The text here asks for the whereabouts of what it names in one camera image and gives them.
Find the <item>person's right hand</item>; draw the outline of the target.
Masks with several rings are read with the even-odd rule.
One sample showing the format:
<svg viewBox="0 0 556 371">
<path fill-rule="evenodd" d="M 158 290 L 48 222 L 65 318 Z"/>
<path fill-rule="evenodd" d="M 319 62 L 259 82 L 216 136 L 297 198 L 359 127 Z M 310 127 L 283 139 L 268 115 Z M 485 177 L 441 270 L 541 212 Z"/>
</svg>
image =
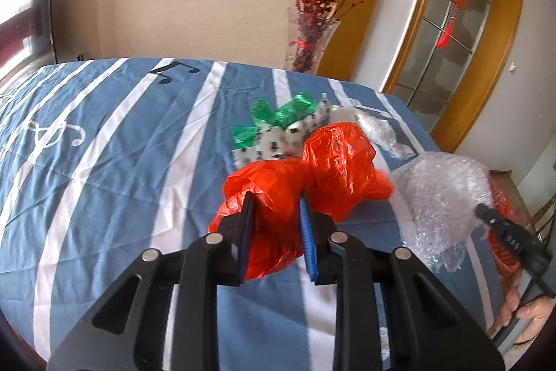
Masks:
<svg viewBox="0 0 556 371">
<path fill-rule="evenodd" d="M 504 304 L 500 309 L 499 315 L 495 318 L 493 325 L 494 330 L 506 327 L 510 323 L 513 315 L 515 315 L 516 318 L 528 320 L 529 324 L 516 339 L 516 345 L 532 341 L 539 332 L 542 331 L 544 324 L 547 323 L 555 306 L 555 298 L 550 298 L 548 296 L 540 296 L 520 306 L 521 296 L 517 291 L 520 280 L 521 273 L 518 271 L 508 279 Z"/>
</svg>

